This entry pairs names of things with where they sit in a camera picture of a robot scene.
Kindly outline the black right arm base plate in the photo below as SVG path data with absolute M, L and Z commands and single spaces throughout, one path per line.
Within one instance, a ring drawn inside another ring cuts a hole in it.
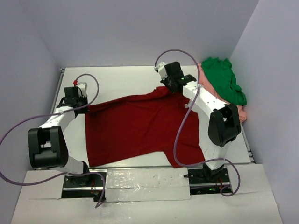
M 231 194 L 230 178 L 226 168 L 210 171 L 207 167 L 188 169 L 184 178 L 188 179 L 191 195 Z

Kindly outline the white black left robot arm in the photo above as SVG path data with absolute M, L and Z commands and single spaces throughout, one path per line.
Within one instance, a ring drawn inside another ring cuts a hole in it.
M 76 183 L 84 186 L 90 177 L 86 162 L 69 156 L 64 130 L 79 114 L 88 112 L 87 83 L 65 87 L 65 96 L 51 116 L 38 128 L 28 131 L 29 161 L 32 168 L 53 169 L 61 173 L 74 174 Z

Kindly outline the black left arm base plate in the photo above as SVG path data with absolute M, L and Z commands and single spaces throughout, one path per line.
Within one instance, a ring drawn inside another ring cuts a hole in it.
M 92 198 L 97 202 L 103 191 L 103 180 L 106 180 L 106 171 L 98 172 L 103 177 L 93 172 L 83 177 L 65 176 L 61 198 Z

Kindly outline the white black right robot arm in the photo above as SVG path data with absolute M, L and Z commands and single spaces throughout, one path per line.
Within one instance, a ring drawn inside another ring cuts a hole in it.
M 197 113 L 199 147 L 205 158 L 199 177 L 211 180 L 223 170 L 228 149 L 241 132 L 237 106 L 226 104 L 209 93 L 200 84 L 199 77 L 184 75 L 179 62 L 161 62 L 154 69 L 168 90 L 189 99 L 188 113 Z

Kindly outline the red t-shirt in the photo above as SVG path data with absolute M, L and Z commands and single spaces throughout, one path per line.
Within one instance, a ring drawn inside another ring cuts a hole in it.
M 189 99 L 166 87 L 89 106 L 85 139 L 91 167 L 163 152 L 175 168 L 202 162 L 199 118 Z

